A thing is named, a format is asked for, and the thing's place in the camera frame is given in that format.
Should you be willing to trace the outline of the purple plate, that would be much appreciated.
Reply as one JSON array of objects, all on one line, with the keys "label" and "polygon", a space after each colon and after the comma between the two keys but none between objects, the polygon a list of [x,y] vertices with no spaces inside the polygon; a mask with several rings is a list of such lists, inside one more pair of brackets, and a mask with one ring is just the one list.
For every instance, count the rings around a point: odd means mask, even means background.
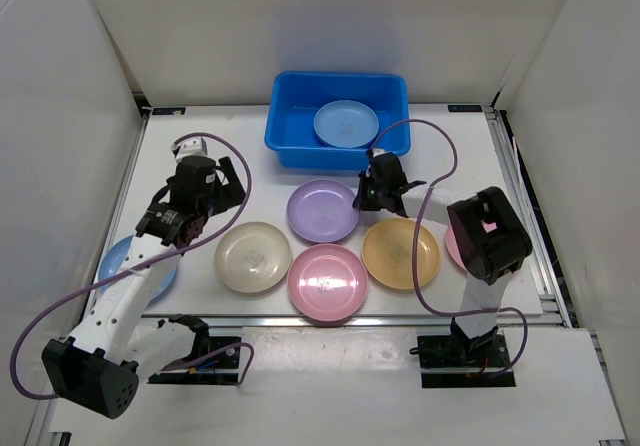
[{"label": "purple plate", "polygon": [[359,222],[355,193],[344,183],[314,179],[289,197],[286,218],[299,237],[312,243],[333,243],[349,236]]}]

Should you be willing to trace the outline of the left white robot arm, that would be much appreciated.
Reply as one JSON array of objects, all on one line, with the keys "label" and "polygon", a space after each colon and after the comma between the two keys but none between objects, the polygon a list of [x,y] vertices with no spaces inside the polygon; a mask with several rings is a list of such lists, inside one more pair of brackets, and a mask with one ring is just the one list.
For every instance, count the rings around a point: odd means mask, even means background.
[{"label": "left white robot arm", "polygon": [[57,396],[116,419],[151,376],[193,368],[215,356],[209,327],[195,316],[176,314],[139,340],[132,335],[208,220],[245,202],[230,158],[178,161],[137,224],[115,281],[65,339],[52,339],[44,347],[41,358]]}]

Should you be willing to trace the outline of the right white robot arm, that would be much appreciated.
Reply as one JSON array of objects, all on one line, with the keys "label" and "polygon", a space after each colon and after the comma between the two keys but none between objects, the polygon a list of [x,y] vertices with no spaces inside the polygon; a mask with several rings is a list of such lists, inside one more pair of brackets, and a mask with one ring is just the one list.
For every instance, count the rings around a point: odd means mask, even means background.
[{"label": "right white robot arm", "polygon": [[[403,195],[424,183],[408,181],[399,158],[393,153],[369,150],[366,156],[368,168],[359,174],[354,207],[359,211],[386,210],[405,218]],[[493,343],[504,291],[512,275],[531,254],[532,242],[498,187],[488,187],[468,199],[440,202],[435,219],[439,220],[442,215],[448,217],[467,277],[459,311],[434,309],[422,296],[418,278],[419,229],[434,189],[433,184],[428,186],[416,215],[410,249],[411,285],[427,311],[451,320],[450,356],[458,364],[470,366]]]}]

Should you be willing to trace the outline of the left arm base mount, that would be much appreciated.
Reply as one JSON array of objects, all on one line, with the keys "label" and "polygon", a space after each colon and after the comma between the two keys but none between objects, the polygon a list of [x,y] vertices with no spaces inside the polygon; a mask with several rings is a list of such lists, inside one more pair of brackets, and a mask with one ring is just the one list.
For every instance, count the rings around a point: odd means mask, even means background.
[{"label": "left arm base mount", "polygon": [[181,362],[198,359],[199,362],[186,369],[161,371],[149,377],[149,384],[238,386],[240,382],[241,342],[240,336],[210,333],[209,325],[202,319],[177,314],[170,316],[171,325],[186,326],[195,333],[195,342],[188,356]]}]

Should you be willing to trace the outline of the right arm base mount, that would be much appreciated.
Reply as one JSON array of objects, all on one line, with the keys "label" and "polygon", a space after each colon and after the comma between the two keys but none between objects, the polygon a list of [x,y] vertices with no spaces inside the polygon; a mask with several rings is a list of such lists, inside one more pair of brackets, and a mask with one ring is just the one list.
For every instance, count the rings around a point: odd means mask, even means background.
[{"label": "right arm base mount", "polygon": [[423,389],[513,388],[505,337],[497,334],[478,350],[466,351],[453,334],[421,335],[409,354],[418,358]]}]

